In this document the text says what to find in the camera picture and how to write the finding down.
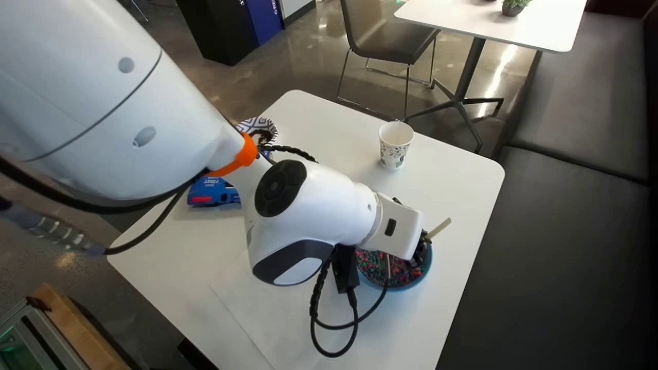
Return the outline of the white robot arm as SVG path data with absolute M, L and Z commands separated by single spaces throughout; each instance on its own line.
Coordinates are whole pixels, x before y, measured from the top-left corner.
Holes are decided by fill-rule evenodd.
M 311 280 L 338 246 L 409 258 L 420 213 L 328 167 L 272 162 L 117 0 L 0 0 L 0 151 L 109 202 L 228 181 L 254 273 Z

